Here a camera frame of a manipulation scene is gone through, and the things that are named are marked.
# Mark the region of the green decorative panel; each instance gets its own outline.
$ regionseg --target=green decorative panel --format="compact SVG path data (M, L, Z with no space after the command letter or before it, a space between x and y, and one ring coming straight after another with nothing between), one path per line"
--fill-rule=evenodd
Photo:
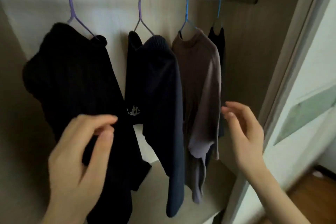
M275 144L320 116L336 103L336 85L294 105L283 124Z

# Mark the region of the brown floor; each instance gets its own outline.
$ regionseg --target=brown floor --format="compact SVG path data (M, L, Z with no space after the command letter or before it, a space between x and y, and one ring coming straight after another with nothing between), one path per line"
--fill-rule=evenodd
M289 192L289 197L311 224L336 223L336 181L309 172ZM271 224L264 219L259 224Z

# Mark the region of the clothes hanger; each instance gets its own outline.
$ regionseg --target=clothes hanger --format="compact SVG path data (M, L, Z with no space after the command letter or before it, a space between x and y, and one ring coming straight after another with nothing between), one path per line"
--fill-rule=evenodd
M99 40L95 35L94 33L92 33L87 26L85 26L83 24L83 22L81 22L81 20L77 17L76 13L75 13L75 9L74 9L74 4L72 2L72 0L69 0L69 5L70 5L70 14L71 14L71 17L70 19L68 19L68 24L70 24L70 22L73 20L73 18L75 18L87 31L90 32L91 35L93 35L97 40Z
M217 13L217 18L215 18L215 20L212 23L212 27L215 25L215 22L217 20L219 20L219 12L221 11L221 4L222 4L222 0L218 0L218 13Z
M145 24L144 21L142 20L142 15L141 15L141 0L138 1L138 10L139 10L139 20L138 20L138 23L137 23L136 26L135 26L134 31L136 31L136 29L137 29L137 27L138 27L138 25L139 25L139 22L141 22L141 23L145 26L145 28L148 29L148 31L149 31L152 35L154 35L154 33L149 29L149 27L146 26L146 24Z
M179 33L181 35L182 29L184 27L184 25L188 22L191 26L193 26L195 29L197 29L197 27L188 19L188 8L189 8L189 0L187 0L187 4L185 6L185 21L182 25L182 28L179 30Z

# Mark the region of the brown sweater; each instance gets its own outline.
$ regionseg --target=brown sweater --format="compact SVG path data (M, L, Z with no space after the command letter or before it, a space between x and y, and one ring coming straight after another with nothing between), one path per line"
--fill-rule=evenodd
M173 41L183 91L185 182L192 199L203 196L205 157L212 144L218 159L218 126L221 113L221 65L216 45L199 30L188 41Z

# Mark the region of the wardrobe shelf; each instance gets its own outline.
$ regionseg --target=wardrobe shelf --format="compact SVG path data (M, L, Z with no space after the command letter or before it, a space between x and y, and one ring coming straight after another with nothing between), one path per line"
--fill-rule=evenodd
M168 182L159 161L152 168L137 192L132 192L133 212L129 224L203 224L223 210L231 194L236 176L221 162L211 160L204 184L204 197L193 203L191 190L185 186L184 202L177 215L166 216Z

